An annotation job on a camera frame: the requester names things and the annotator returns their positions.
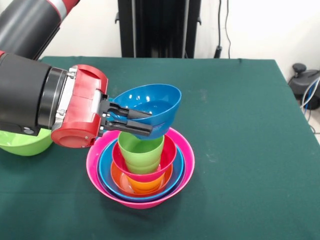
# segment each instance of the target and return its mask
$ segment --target blue bowl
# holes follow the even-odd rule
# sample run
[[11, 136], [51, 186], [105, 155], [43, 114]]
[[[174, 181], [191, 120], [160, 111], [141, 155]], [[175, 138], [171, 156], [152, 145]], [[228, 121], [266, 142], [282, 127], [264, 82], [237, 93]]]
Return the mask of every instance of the blue bowl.
[[182, 152], [177, 147], [177, 155], [175, 157], [175, 160], [173, 161], [172, 176], [162, 192], [148, 197], [132, 197], [122, 194], [117, 185], [114, 183], [110, 173], [110, 168], [113, 161], [112, 149], [114, 148], [116, 142], [117, 140], [114, 140], [112, 143], [110, 143], [109, 146], [104, 149], [98, 163], [99, 180], [106, 191], [111, 191], [114, 195], [129, 202], [146, 203], [160, 199], [165, 194], [171, 192], [171, 190], [178, 184], [184, 172], [185, 161]]
[[142, 140], [157, 139], [165, 135], [174, 122], [181, 102], [181, 91], [168, 84], [150, 84], [130, 89], [113, 99], [124, 108], [151, 113], [152, 116], [134, 121], [152, 125], [149, 136], [135, 135]]

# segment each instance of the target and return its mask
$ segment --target black device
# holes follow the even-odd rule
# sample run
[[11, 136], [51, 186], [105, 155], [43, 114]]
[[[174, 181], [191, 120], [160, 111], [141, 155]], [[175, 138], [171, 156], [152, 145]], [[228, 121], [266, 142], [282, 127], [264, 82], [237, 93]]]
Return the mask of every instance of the black device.
[[[320, 70], [310, 69], [307, 70], [307, 66], [303, 63], [295, 63], [292, 66], [294, 70], [294, 76], [288, 82], [288, 85], [292, 89], [292, 92], [297, 100], [302, 101], [302, 97], [307, 87], [317, 78], [320, 77]], [[315, 110], [320, 107], [320, 87], [317, 88], [313, 97], [311, 98], [307, 108]]]

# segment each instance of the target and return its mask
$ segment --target white wall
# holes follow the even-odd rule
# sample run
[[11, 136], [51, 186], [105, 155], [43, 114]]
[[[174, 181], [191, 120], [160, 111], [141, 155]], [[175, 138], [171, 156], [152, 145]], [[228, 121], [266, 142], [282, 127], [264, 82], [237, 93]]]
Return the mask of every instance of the white wall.
[[[0, 0], [3, 10], [11, 0]], [[44, 55], [120, 57], [117, 0], [81, 0]], [[224, 25], [226, 0], [222, 0], [222, 57], [228, 42]], [[218, 44], [219, 0], [202, 0], [202, 25], [198, 26], [196, 58], [212, 58]], [[231, 57], [275, 59], [288, 79], [292, 64], [320, 68], [319, 0], [229, 0], [228, 33]]]

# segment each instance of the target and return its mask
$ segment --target pink bowl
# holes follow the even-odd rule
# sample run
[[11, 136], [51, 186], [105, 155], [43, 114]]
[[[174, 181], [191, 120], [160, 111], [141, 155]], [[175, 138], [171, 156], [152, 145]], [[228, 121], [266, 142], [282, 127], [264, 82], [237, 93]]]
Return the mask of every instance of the pink bowl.
[[177, 148], [174, 141], [166, 134], [164, 136], [164, 146], [161, 154], [160, 165], [155, 172], [148, 174], [134, 174], [131, 173], [126, 165], [125, 159], [121, 154], [119, 143], [117, 142], [112, 150], [112, 159], [115, 165], [129, 178], [140, 182], [152, 182], [162, 176], [166, 170], [172, 165], [177, 155]]
[[174, 195], [179, 193], [189, 182], [191, 179], [194, 169], [195, 169], [195, 155], [194, 152], [188, 143], [188, 141], [176, 130], [173, 128], [170, 128], [167, 135], [175, 142], [176, 145], [181, 149], [181, 152], [183, 154], [183, 158], [185, 161], [185, 173], [183, 176], [183, 179], [179, 185], [178, 188], [176, 188], [172, 193], [169, 195], [150, 202], [129, 202], [124, 201], [119, 198], [116, 198], [115, 196], [111, 195], [109, 192], [105, 191], [102, 185], [99, 182], [98, 179], [98, 162], [100, 155], [102, 151], [105, 149], [105, 147], [110, 144], [113, 140], [115, 140], [118, 135], [119, 131], [107, 131], [103, 137], [100, 137], [95, 144], [90, 148], [89, 153], [86, 158], [86, 171], [87, 174], [92, 182], [92, 184], [95, 186], [96, 189], [99, 190], [103, 195], [107, 196], [108, 198], [117, 201], [120, 204], [123, 204], [129, 208], [133, 209], [149, 209], [153, 208], [161, 203], [163, 203], [165, 200], [172, 198]]

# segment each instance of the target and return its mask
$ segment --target orange cup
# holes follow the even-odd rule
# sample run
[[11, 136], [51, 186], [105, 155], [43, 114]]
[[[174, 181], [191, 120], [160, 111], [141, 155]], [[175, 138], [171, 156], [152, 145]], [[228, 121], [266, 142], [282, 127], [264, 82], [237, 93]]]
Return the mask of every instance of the orange cup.
[[162, 174], [156, 180], [149, 181], [149, 182], [140, 182], [133, 180], [132, 178], [128, 177], [128, 181], [133, 189], [133, 191], [137, 194], [148, 194], [151, 192], [156, 191], [160, 188], [162, 181], [164, 180], [165, 174]]

